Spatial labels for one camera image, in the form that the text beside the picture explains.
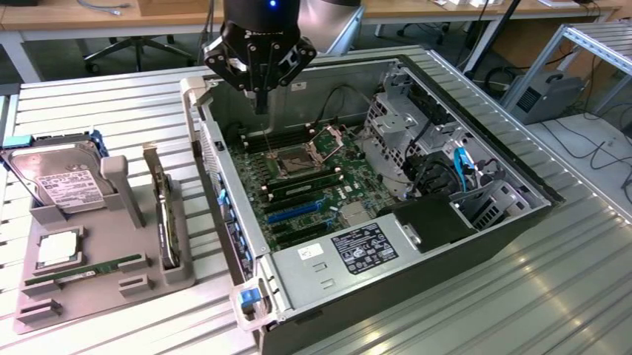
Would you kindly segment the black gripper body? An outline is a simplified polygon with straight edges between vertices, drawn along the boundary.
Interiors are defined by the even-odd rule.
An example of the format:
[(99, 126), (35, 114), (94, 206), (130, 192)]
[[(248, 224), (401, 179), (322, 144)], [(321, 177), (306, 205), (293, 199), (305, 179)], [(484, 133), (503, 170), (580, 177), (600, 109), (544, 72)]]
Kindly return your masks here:
[(300, 1), (224, 1), (224, 44), (232, 50), (272, 44), (292, 48), (301, 40), (300, 7)]

